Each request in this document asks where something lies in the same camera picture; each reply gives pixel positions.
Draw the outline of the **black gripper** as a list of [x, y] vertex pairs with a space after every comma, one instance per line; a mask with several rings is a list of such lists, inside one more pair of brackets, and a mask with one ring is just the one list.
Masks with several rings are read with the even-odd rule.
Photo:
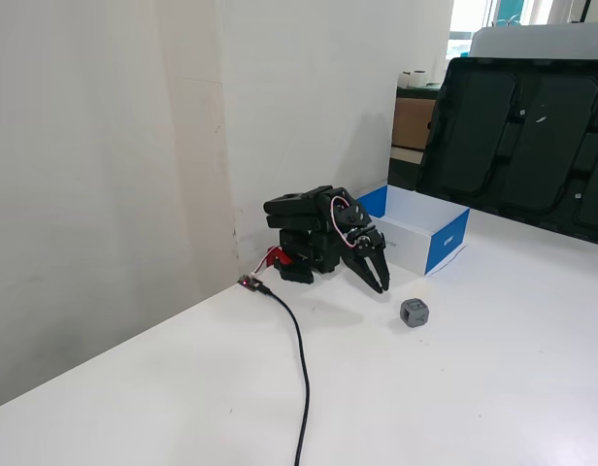
[[384, 256], [385, 239], [375, 224], [339, 227], [344, 263], [378, 294], [389, 290], [390, 273]]

